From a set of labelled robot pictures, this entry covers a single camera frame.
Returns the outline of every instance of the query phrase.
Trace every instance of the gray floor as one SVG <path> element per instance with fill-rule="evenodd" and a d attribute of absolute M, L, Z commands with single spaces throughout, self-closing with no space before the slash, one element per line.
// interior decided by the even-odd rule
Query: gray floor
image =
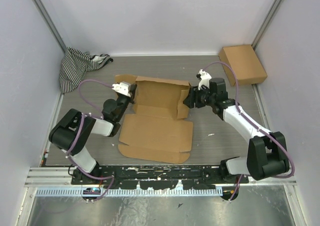
<path fill-rule="evenodd" d="M 122 197 L 86 204 L 76 197 L 36 197 L 28 226 L 293 226 L 283 186 L 241 186 L 220 197 Z"/>
<path fill-rule="evenodd" d="M 113 83 L 117 74 L 135 74 L 142 76 L 188 80 L 191 85 L 197 85 L 196 74 L 217 56 L 127 56 L 114 57 L 114 62 L 103 69 L 89 72 L 86 79 L 97 79 L 106 83 Z M 212 77 L 223 77 L 226 80 L 230 98 L 235 96 L 235 88 L 230 87 L 228 79 L 221 65 L 214 65 L 207 70 Z M 81 88 L 84 96 L 102 106 L 104 101 L 115 98 L 115 93 L 109 88 L 96 83 L 87 83 Z M 239 88 L 239 102 L 244 110 L 258 123 L 262 123 L 256 104 L 253 89 L 250 85 Z M 70 108 L 85 113 L 97 113 L 90 105 L 83 102 L 77 90 L 65 94 L 59 113 L 60 119 Z M 191 109 L 187 120 L 193 121 L 193 140 L 190 158 L 184 164 L 219 164 L 220 160 L 234 156 L 245 156 L 248 146 L 237 131 L 212 113 L 210 107 Z M 91 155 L 102 165 L 106 164 L 159 164 L 123 156 L 118 150 L 119 134 L 113 138 L 91 135 L 86 147 Z M 47 158 L 47 165 L 67 165 L 69 161 L 55 146 L 51 146 Z"/>

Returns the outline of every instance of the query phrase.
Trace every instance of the cardboard flap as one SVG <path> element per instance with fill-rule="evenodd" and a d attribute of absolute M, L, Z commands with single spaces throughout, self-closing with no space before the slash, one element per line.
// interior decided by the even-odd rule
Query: cardboard flap
<path fill-rule="evenodd" d="M 138 76 L 136 78 L 136 81 L 153 81 L 158 83 L 189 86 L 189 82 L 185 80 L 169 80 L 169 79 L 152 78 L 152 77 L 146 77 L 146 76 Z"/>
<path fill-rule="evenodd" d="M 136 83 L 137 90 L 134 99 L 136 104 L 133 109 L 137 114 L 170 119 L 181 119 L 184 115 L 188 116 L 187 107 L 180 104 L 181 91 L 189 91 L 190 88 L 187 81 L 138 76 Z"/>
<path fill-rule="evenodd" d="M 116 82 L 127 82 L 129 84 L 134 84 L 136 81 L 137 76 L 136 75 L 129 75 L 129 74 L 125 74 L 125 75 L 116 75 L 115 77 L 115 81 Z"/>
<path fill-rule="evenodd" d="M 153 160 L 170 164 L 182 164 L 190 157 L 190 153 L 173 153 L 128 145 L 118 145 L 118 149 L 121 154 L 129 158 Z"/>
<path fill-rule="evenodd" d="M 178 113 L 177 113 L 177 119 L 184 119 L 188 117 L 189 114 L 189 108 L 184 104 L 184 100 L 189 95 L 189 90 L 182 90 L 181 96 L 178 102 Z"/>
<path fill-rule="evenodd" d="M 185 120 L 127 114 L 119 141 L 132 147 L 167 152 L 189 152 L 193 123 Z"/>

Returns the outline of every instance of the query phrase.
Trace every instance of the flattened cardboard box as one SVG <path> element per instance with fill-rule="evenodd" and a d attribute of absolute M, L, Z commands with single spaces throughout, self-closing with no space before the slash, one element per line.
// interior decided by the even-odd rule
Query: flattened cardboard box
<path fill-rule="evenodd" d="M 119 151 L 126 157 L 181 164 L 190 156 L 193 123 L 184 120 L 189 82 L 117 75 L 116 82 L 136 83 L 133 110 L 122 124 Z"/>
<path fill-rule="evenodd" d="M 223 47 L 219 53 L 220 60 L 234 70 L 239 85 L 262 83 L 267 77 L 251 45 Z M 231 86 L 236 84 L 232 72 L 223 66 Z"/>

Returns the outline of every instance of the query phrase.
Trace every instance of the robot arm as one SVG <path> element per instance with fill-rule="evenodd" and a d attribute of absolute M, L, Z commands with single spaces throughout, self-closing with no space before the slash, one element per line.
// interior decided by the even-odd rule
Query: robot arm
<path fill-rule="evenodd" d="M 117 100 L 108 99 L 103 104 L 103 119 L 91 115 L 84 116 L 80 111 L 71 109 L 51 130 L 49 140 L 64 153 L 69 151 L 76 139 L 82 117 L 83 126 L 74 148 L 69 152 L 69 157 L 86 173 L 99 177 L 101 175 L 98 162 L 86 149 L 86 142 L 90 134 L 99 134 L 113 137 L 120 128 L 119 121 L 130 103 L 134 103 L 137 85 L 126 82 L 113 84 L 112 89 L 117 94 Z"/>
<path fill-rule="evenodd" d="M 274 142 L 255 129 L 239 113 L 235 100 L 228 98 L 225 80 L 222 78 L 211 79 L 211 76 L 202 70 L 196 76 L 200 80 L 199 85 L 190 88 L 189 95 L 183 103 L 189 108 L 210 106 L 213 113 L 233 126 L 248 143 L 247 157 L 235 157 L 221 161 L 220 173 L 222 177 L 245 174 L 251 175 L 256 180 L 261 180 L 287 172 L 289 170 L 288 158 Z M 259 129 L 269 133 L 287 149 L 283 134 L 280 132 L 272 133 L 245 113 L 241 106 L 238 107 L 240 112 Z M 271 150 L 270 153 L 266 152 L 266 147 Z"/>

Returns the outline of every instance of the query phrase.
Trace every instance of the metal frame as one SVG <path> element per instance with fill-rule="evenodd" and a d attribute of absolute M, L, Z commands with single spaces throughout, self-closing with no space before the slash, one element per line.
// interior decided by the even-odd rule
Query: metal frame
<path fill-rule="evenodd" d="M 55 24 L 53 23 L 49 13 L 47 12 L 44 4 L 41 0 L 33 0 L 35 3 L 35 6 L 38 8 L 39 13 L 42 15 L 44 21 L 46 22 L 49 30 L 54 35 L 56 41 L 58 42 L 59 46 L 61 47 L 62 51 L 65 52 L 67 50 L 66 44 L 64 43 L 64 40 L 62 39 L 60 33 L 58 32 Z"/>
<path fill-rule="evenodd" d="M 71 176 L 68 174 L 67 167 L 43 167 L 30 168 L 27 176 L 26 187 L 78 187 L 78 185 L 71 184 Z M 289 179 L 267 178 L 256 181 L 252 177 L 248 177 L 249 183 L 241 184 L 241 186 L 276 186 L 289 185 L 296 186 L 296 179 L 290 177 Z M 98 185 L 83 185 L 83 187 L 97 187 Z M 234 187 L 234 184 L 215 184 L 218 187 Z"/>
<path fill-rule="evenodd" d="M 253 42 L 252 42 L 252 47 L 255 50 L 257 45 L 259 44 L 261 38 L 263 37 L 267 27 L 270 25 L 272 19 L 274 18 L 277 10 L 279 9 L 280 5 L 282 4 L 283 0 L 274 0 L 269 12 L 267 13 L 259 31 L 257 32 Z"/>
<path fill-rule="evenodd" d="M 50 15 L 48 14 L 46 8 L 44 7 L 41 0 L 33 0 L 36 7 L 38 8 L 40 14 L 43 16 L 44 21 L 47 23 L 50 31 L 56 38 L 59 46 L 63 51 L 66 51 L 67 47 L 59 34 L 57 28 L 55 27 Z M 273 19 L 274 15 L 276 14 L 280 4 L 283 0 L 274 0 L 265 20 L 263 21 L 253 43 L 252 47 L 255 49 L 260 42 L 263 34 L 265 33 L 267 27 L 269 26 L 271 20 Z M 258 104 L 258 108 L 260 110 L 261 118 L 264 123 L 264 125 L 269 128 L 269 123 L 266 117 L 266 114 L 264 112 L 263 103 L 261 100 L 261 96 L 259 93 L 259 89 L 256 85 L 253 85 L 253 91 L 255 94 L 255 98 Z M 58 114 L 60 111 L 61 103 L 62 103 L 63 95 L 59 97 L 59 100 L 57 102 L 57 105 L 55 107 L 55 114 L 51 120 L 50 128 L 57 122 Z M 46 143 L 45 148 L 46 150 L 49 149 L 50 143 L 49 141 Z M 301 206 L 299 204 L 299 198 L 297 196 L 297 183 L 294 177 L 291 177 L 289 179 L 275 179 L 275 178 L 268 178 L 261 181 L 255 181 L 252 177 L 249 177 L 249 183 L 248 184 L 242 184 L 241 186 L 276 186 L 276 185 L 284 185 L 284 189 L 288 198 L 288 202 L 292 211 L 292 215 L 294 218 L 294 221 L 296 225 L 305 226 L 306 221 L 303 215 L 303 211 L 301 209 Z M 25 189 L 24 189 L 24 200 L 21 206 L 20 214 L 17 219 L 17 226 L 24 226 L 27 225 L 31 210 L 33 207 L 33 203 L 35 200 L 35 195 L 38 191 L 38 189 L 41 189 L 43 187 L 55 187 L 55 188 L 76 188 L 79 186 L 73 186 L 71 185 L 71 176 L 68 175 L 68 169 L 63 167 L 48 167 L 48 168 L 31 168 L 30 172 L 28 174 L 26 183 L 25 183 Z M 217 184 L 218 187 L 233 187 L 234 184 Z"/>

